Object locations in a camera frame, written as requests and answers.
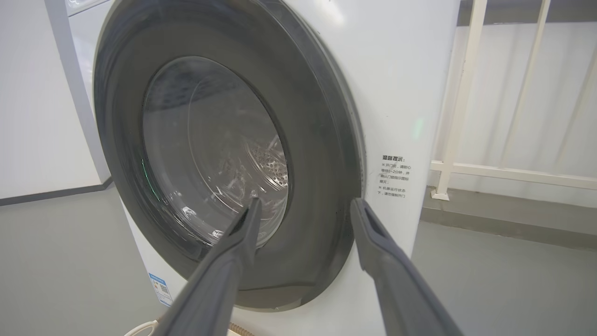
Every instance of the white wall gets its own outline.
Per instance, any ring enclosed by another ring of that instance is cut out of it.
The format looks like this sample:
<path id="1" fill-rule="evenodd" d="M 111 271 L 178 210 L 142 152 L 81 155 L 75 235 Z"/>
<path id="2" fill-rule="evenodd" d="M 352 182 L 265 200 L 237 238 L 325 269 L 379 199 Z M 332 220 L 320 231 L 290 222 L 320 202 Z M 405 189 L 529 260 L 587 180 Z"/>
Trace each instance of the white wall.
<path id="1" fill-rule="evenodd" d="M 468 27 L 458 27 L 434 160 L 442 160 L 462 70 Z M 498 166 L 535 24 L 484 26 L 456 162 Z M 564 163 L 555 160 L 593 50 L 597 23 L 548 23 L 506 167 L 597 178 L 597 83 L 575 123 Z M 437 185 L 438 172 L 429 183 Z M 450 188 L 597 207 L 597 191 L 452 174 Z"/>
<path id="2" fill-rule="evenodd" d="M 0 198 L 98 185 L 44 0 L 0 2 Z"/>

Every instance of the warning label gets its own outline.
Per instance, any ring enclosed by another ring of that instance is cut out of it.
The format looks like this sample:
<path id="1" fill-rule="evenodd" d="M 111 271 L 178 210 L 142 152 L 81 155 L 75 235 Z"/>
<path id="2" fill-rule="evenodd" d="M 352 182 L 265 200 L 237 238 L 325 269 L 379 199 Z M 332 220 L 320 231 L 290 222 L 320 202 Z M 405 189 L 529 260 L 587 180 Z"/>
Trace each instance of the warning label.
<path id="1" fill-rule="evenodd" d="M 168 290 L 166 281 L 163 281 L 151 273 L 149 273 L 149 277 L 151 278 L 151 283 L 153 285 L 153 289 L 155 290 L 155 294 L 158 296 L 159 302 L 165 304 L 166 306 L 171 306 L 172 296 L 170 296 L 170 291 Z"/>

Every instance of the qr code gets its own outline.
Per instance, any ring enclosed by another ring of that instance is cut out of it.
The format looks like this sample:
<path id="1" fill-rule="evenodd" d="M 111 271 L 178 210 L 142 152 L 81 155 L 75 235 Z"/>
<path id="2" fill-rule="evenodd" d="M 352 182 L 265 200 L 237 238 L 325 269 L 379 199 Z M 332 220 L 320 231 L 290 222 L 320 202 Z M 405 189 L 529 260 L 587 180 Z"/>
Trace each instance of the qr code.
<path id="1" fill-rule="evenodd" d="M 162 285 L 161 283 L 159 284 L 159 286 L 162 288 L 162 292 L 166 293 L 166 294 L 170 294 L 170 292 L 168 292 L 168 288 L 164 285 Z"/>

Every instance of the baseboard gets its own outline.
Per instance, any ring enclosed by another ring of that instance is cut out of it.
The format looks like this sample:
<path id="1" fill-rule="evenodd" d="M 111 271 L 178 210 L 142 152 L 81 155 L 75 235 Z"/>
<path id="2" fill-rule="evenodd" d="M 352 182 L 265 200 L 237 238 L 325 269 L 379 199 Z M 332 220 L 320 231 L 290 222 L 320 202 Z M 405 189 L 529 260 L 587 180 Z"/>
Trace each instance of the baseboard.
<path id="1" fill-rule="evenodd" d="M 94 191 L 105 190 L 111 183 L 112 183 L 112 177 L 109 177 L 106 180 L 106 182 L 104 182 L 102 184 L 98 184 L 98 185 L 90 185 L 87 187 L 49 191 L 47 193 L 39 193 L 39 194 L 32 194 L 32 195 L 23 195 L 23 196 L 17 196 L 17 197 L 2 198 L 2 199 L 0 199 L 0 206 L 19 204 L 19 203 L 27 203 L 27 202 L 32 202 L 32 201 L 47 200 L 49 198 L 57 198 L 57 197 L 71 196 L 71 195 L 77 195 L 77 194 L 92 193 Z"/>
<path id="2" fill-rule="evenodd" d="M 597 209 L 466 190 L 434 200 L 427 188 L 421 221 L 566 248 L 597 251 Z"/>

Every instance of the washing machine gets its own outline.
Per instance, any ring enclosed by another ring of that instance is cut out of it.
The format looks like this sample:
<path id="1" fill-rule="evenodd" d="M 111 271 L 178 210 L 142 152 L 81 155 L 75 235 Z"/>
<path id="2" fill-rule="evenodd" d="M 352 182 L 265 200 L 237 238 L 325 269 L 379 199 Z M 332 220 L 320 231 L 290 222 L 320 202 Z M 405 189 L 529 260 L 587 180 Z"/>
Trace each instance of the washing machine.
<path id="1" fill-rule="evenodd" d="M 106 160 L 157 299 L 170 305 L 259 197 L 254 267 L 232 321 L 265 336 L 383 335 L 349 204 L 366 199 L 411 253 L 458 5 L 121 0 L 72 10 Z"/>

